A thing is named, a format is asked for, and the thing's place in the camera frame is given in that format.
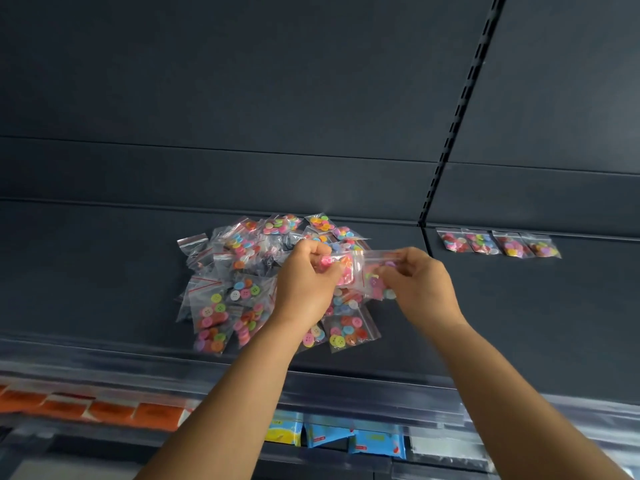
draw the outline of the hand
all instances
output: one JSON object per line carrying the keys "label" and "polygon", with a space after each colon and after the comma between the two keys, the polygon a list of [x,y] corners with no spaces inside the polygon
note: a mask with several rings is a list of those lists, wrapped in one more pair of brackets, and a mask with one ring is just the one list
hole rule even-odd
{"label": "hand", "polygon": [[414,326],[429,337],[456,324],[466,324],[444,265],[417,248],[398,250],[397,267],[379,274],[396,293],[397,302]]}
{"label": "hand", "polygon": [[331,254],[331,248],[326,244],[302,239],[278,273],[273,314],[295,324],[301,335],[322,318],[344,271],[344,265],[336,262],[324,273],[316,273],[320,256],[326,254]]}

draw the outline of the yellow and blue package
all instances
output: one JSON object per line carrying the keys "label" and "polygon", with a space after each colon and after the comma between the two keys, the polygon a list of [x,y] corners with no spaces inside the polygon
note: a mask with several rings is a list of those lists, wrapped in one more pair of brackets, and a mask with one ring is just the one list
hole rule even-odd
{"label": "yellow and blue package", "polygon": [[322,426],[311,423],[305,423],[305,431],[307,433],[307,446],[309,448],[348,438],[355,434],[354,429],[336,428],[334,426]]}
{"label": "yellow and blue package", "polygon": [[302,434],[302,414],[286,411],[276,411],[276,417],[271,420],[265,441],[300,446]]}
{"label": "yellow and blue package", "polygon": [[404,437],[391,433],[356,430],[349,439],[349,453],[371,453],[406,460]]}

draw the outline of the person's left hand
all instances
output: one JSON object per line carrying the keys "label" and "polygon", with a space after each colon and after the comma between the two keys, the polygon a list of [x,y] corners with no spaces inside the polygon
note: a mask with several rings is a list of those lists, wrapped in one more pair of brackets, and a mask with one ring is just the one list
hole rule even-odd
{"label": "person's left hand", "polygon": [[298,327],[304,334],[324,315],[331,304],[333,290],[342,276],[344,265],[333,263],[324,273],[317,273],[320,256],[331,254],[322,242],[302,239],[293,248],[278,273],[278,291],[273,311],[279,320]]}

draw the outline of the forearm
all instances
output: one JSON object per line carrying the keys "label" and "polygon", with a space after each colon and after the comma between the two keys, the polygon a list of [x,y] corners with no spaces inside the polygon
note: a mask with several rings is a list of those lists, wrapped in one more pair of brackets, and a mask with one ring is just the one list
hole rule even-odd
{"label": "forearm", "polygon": [[628,478],[469,325],[431,339],[502,478]]}
{"label": "forearm", "polygon": [[137,479],[251,478],[302,334],[272,315]]}

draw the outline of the person's right arm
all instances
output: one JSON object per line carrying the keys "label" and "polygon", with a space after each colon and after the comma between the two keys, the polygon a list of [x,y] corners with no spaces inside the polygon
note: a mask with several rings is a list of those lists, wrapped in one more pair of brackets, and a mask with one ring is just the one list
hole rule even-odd
{"label": "person's right arm", "polygon": [[442,355],[500,477],[628,480],[467,323],[444,265],[416,248],[401,253],[381,277]]}

